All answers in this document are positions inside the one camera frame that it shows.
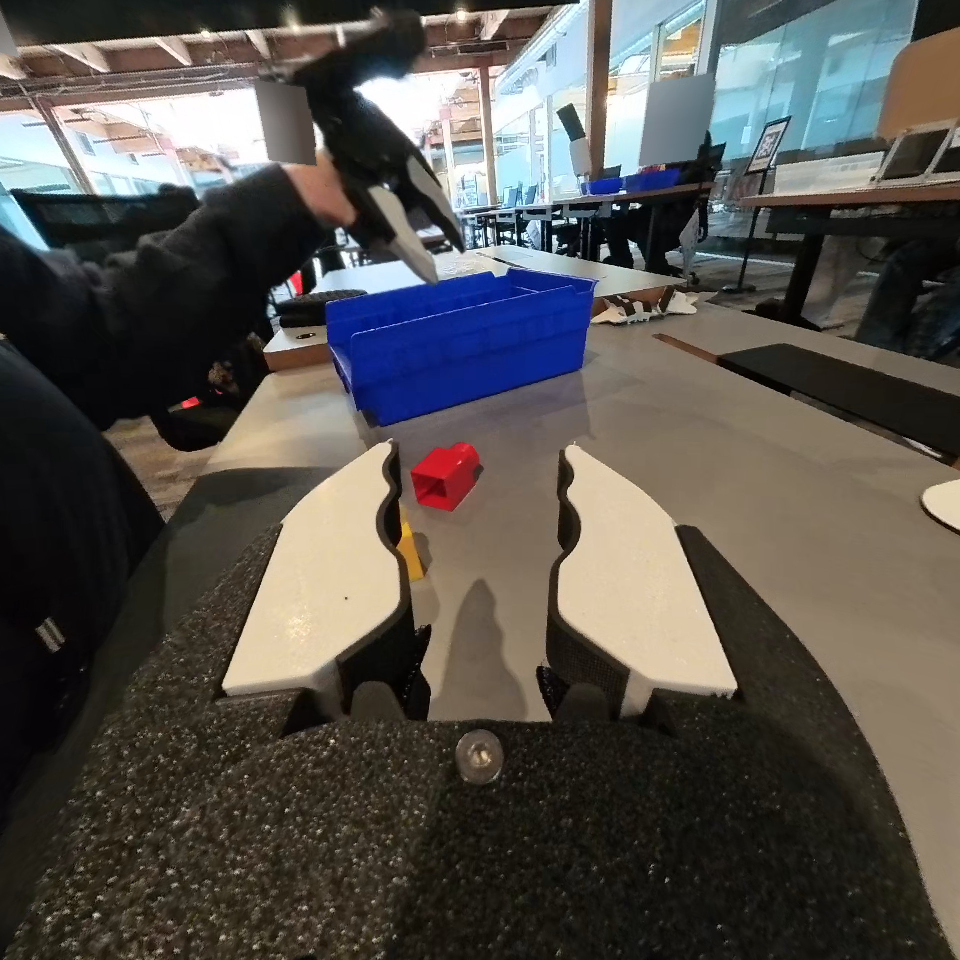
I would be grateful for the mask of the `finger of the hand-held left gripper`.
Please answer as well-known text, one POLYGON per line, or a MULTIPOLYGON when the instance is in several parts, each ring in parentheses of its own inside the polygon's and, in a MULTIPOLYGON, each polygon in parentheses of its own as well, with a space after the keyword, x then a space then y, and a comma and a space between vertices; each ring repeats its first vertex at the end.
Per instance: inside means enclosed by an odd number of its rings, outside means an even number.
POLYGON ((432 254, 407 217, 402 201, 389 189, 376 185, 368 190, 374 210, 385 219, 390 238, 387 250, 400 259, 421 281, 430 285, 439 282, 432 254))
POLYGON ((438 228, 458 252, 466 250, 462 228, 450 200, 419 150, 412 150, 405 162, 405 210, 414 229, 426 224, 438 228))

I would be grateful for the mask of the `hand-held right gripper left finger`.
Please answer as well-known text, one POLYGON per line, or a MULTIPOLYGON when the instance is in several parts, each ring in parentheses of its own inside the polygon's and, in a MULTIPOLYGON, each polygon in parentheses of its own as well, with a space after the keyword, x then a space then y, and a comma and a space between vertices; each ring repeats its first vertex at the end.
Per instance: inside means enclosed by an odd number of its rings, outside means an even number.
POLYGON ((415 618, 396 441, 332 474, 283 519, 222 679, 227 698, 306 691, 325 718, 390 689, 415 717, 415 618))

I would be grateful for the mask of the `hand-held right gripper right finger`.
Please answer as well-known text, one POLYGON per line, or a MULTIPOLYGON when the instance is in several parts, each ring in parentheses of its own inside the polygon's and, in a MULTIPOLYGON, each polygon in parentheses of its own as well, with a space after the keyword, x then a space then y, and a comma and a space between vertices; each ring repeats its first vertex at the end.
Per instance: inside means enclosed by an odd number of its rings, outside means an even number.
POLYGON ((576 444, 558 454, 546 624, 553 719, 639 719, 658 697, 729 702, 738 680, 680 527, 576 444))

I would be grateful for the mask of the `yellow mega block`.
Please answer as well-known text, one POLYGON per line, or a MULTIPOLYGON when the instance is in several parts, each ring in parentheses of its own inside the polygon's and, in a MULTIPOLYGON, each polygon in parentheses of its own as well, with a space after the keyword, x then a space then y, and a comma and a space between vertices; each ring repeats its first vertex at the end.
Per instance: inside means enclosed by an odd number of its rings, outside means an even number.
POLYGON ((409 581, 411 583, 420 582, 425 578, 426 570, 417 547, 408 512, 402 503, 399 506, 399 516, 401 526, 397 550, 406 564, 409 581))

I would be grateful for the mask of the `blue plastic bin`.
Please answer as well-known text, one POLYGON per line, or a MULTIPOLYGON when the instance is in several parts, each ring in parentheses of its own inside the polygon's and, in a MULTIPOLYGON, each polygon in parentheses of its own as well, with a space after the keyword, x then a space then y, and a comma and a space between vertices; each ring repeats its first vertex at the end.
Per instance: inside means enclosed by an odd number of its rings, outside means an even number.
POLYGON ((387 427, 579 371, 596 281, 510 268, 334 302, 334 366, 387 427))

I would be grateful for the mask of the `red mega block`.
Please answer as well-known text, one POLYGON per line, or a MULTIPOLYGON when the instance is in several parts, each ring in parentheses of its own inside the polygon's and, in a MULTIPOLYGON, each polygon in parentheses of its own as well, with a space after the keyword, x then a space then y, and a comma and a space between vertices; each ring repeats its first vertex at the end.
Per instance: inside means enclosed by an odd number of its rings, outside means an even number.
POLYGON ((425 508, 454 512, 474 489, 481 462, 469 443, 436 448, 411 469, 416 502, 425 508))

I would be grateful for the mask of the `person's left forearm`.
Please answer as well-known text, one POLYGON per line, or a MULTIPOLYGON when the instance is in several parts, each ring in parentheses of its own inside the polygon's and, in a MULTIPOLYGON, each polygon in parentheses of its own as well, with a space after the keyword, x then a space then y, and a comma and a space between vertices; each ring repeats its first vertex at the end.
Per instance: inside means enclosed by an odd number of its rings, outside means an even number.
POLYGON ((327 228, 282 165, 101 265, 2 229, 2 339, 103 432, 192 397, 327 228))

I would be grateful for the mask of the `person's left hand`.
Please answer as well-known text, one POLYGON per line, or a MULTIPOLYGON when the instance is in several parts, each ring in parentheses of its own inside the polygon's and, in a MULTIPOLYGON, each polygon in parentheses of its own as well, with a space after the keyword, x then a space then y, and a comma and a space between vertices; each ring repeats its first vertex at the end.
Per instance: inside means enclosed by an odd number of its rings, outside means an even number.
POLYGON ((327 227, 354 225, 357 211, 349 200, 341 175, 325 150, 318 150, 312 165, 282 164, 306 209, 327 227))

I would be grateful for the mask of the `long wooden table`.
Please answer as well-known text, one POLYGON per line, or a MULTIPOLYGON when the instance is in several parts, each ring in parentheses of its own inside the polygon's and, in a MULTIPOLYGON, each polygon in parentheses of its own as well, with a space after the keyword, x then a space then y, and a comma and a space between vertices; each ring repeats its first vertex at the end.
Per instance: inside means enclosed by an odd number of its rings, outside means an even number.
POLYGON ((596 262, 599 252, 594 249, 594 232, 606 222, 623 217, 630 210, 650 210, 647 241, 651 243, 660 208, 682 204, 694 204, 699 208, 709 200, 713 191, 712 182, 698 182, 663 189, 537 201, 512 207, 468 207, 457 211, 457 216, 470 249, 500 246, 521 248, 527 228, 538 224, 535 248, 546 254, 554 254, 557 249, 557 230, 575 226, 574 255, 596 262))

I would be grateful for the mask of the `person's dark torso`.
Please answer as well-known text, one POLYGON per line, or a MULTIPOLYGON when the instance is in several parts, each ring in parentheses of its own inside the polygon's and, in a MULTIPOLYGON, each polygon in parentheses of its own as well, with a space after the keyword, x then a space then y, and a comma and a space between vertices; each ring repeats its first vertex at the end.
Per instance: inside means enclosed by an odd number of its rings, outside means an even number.
POLYGON ((162 517, 89 419, 1 349, 1 813, 90 689, 162 517))

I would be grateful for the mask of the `black mat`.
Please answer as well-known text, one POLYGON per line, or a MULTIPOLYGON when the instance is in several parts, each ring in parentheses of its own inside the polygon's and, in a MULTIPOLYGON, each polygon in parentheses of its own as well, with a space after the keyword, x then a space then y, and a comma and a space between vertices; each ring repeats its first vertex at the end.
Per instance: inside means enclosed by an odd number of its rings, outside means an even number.
POLYGON ((958 462, 957 395, 789 343, 721 354, 717 364, 779 393, 801 394, 958 462))

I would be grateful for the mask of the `white round plate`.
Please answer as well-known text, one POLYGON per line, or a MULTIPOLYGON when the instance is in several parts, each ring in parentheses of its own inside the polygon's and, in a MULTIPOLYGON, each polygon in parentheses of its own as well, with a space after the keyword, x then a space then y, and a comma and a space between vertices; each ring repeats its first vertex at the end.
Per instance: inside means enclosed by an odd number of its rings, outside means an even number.
POLYGON ((956 534, 960 532, 959 489, 960 481, 954 480, 930 486, 919 497, 920 506, 930 519, 956 534))

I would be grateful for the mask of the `sign stand with code print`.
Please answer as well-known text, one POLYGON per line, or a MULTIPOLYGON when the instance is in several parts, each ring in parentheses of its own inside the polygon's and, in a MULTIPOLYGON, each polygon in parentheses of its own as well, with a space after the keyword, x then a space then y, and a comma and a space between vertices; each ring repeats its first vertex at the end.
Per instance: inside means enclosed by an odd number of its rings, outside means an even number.
MULTIPOLYGON (((756 191, 757 196, 763 195, 771 169, 774 166, 777 154, 785 139, 791 121, 792 116, 786 115, 784 117, 775 119, 774 121, 768 122, 762 129, 760 138, 753 150, 746 169, 746 174, 748 176, 758 175, 760 177, 759 186, 756 191)), ((746 282, 746 275, 750 255, 758 230, 760 212, 761 211, 759 207, 754 207, 752 209, 750 228, 745 243, 738 279, 736 283, 727 285, 724 288, 724 291, 728 294, 738 295, 743 293, 753 293, 756 291, 755 286, 746 282)))

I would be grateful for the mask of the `wooden desk with black legs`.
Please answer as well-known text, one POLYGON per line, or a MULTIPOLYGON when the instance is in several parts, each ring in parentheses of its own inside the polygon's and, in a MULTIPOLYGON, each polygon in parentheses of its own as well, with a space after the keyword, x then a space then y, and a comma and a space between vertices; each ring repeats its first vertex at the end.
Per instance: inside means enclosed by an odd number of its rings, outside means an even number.
POLYGON ((773 234, 801 237, 784 298, 764 301, 754 313, 802 330, 814 330, 803 313, 827 237, 956 241, 959 236, 958 182, 771 193, 741 198, 738 206, 767 210, 773 234))

